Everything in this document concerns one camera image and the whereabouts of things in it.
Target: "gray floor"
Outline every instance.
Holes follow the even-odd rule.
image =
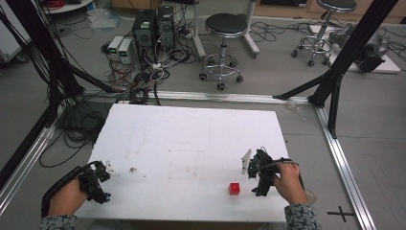
[[[64,15],[57,22],[79,21],[85,15],[79,12]],[[296,21],[275,19],[256,19],[268,24],[287,26]],[[113,35],[126,34],[132,21],[123,20],[121,26],[114,30],[94,30],[85,28],[85,22],[75,25],[76,35],[62,38],[64,45],[75,59],[91,75],[105,80],[104,72],[108,71],[107,59],[100,52],[104,42]],[[388,26],[394,32],[406,35],[406,27]],[[221,93],[277,95],[302,83],[310,81],[325,73],[327,67],[318,59],[314,67],[306,64],[309,54],[299,53],[297,58],[290,56],[303,34],[286,32],[277,35],[275,42],[259,42],[260,54],[253,59],[244,51],[244,42],[235,39],[229,42],[229,52],[238,59],[244,82],[234,79],[226,80],[227,89]],[[391,35],[391,39],[406,43]],[[202,37],[208,53],[219,47],[220,41],[215,38]],[[393,53],[388,56],[399,66],[406,69],[406,62]],[[219,92],[215,88],[215,79],[201,81],[198,72],[201,63],[183,64],[170,70],[170,78],[159,86],[163,91],[180,92]],[[0,167],[3,167],[21,141],[27,135],[34,122],[47,105],[46,84],[39,78],[31,64],[10,63],[0,69],[0,144],[2,155]],[[80,84],[87,89],[94,86],[82,80]],[[309,96],[310,89],[300,96]],[[403,229],[406,225],[406,175],[404,163],[406,156],[406,106],[402,101],[406,96],[406,73],[361,74],[348,72],[342,82],[341,98],[337,119],[337,134],[340,144],[349,161],[359,189],[371,212],[377,229]],[[341,184],[329,154],[325,137],[310,105],[302,105],[302,115],[289,110],[284,105],[264,105],[251,103],[192,103],[162,101],[163,105],[227,107],[240,109],[275,110],[281,123],[283,137],[291,158],[301,163],[305,186],[314,192],[318,201],[314,205],[318,218],[325,229],[357,229],[354,217],[346,217],[343,222],[340,216],[328,215],[337,212],[341,206],[344,212],[352,213],[350,202]],[[0,229],[33,229],[40,222],[40,199],[46,190],[59,178],[73,169],[83,165],[89,159],[91,145],[82,149],[68,163],[55,169],[44,169],[35,164],[21,189],[15,195],[6,211],[0,217]],[[45,157],[47,163],[59,162],[70,155],[72,149],[63,142],[56,142]],[[80,219],[79,229],[87,229],[91,219]],[[215,225],[199,223],[189,225],[176,222],[137,221],[133,223],[138,229],[256,229],[256,225]]]

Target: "human hand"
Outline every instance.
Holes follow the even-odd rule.
[[[307,203],[305,191],[299,180],[300,167],[296,164],[282,163],[278,165],[281,177],[274,175],[274,184],[278,193],[290,204]]]
[[[73,179],[51,198],[48,216],[72,216],[84,203],[88,194],[80,190],[79,180]]]

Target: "red block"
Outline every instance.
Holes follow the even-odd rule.
[[[239,194],[239,183],[230,183],[230,195]]]

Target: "gray sleeve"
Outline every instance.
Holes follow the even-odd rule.
[[[321,230],[322,226],[316,219],[316,212],[307,204],[292,204],[284,208],[288,230]]]
[[[46,218],[42,219],[39,229],[40,230],[75,230],[77,219],[78,218],[76,216],[67,216],[67,215],[46,217]]]

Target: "metal stool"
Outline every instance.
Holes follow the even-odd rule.
[[[247,32],[247,23],[237,15],[218,13],[207,18],[206,30],[213,36],[223,37],[220,54],[209,55],[204,59],[199,78],[204,81],[207,78],[205,72],[218,76],[218,90],[224,90],[226,85],[222,78],[237,74],[237,82],[242,82],[243,77],[237,68],[237,60],[226,54],[226,38],[240,37]]]
[[[298,49],[303,48],[311,51],[311,60],[308,62],[308,66],[314,65],[314,57],[316,55],[325,55],[325,60],[323,64],[328,64],[329,57],[331,56],[331,44],[323,39],[327,25],[334,12],[353,12],[356,8],[356,3],[354,0],[317,0],[320,7],[327,10],[326,20],[323,23],[317,35],[308,35],[301,39],[300,45],[292,52],[292,57],[295,58],[298,55]]]

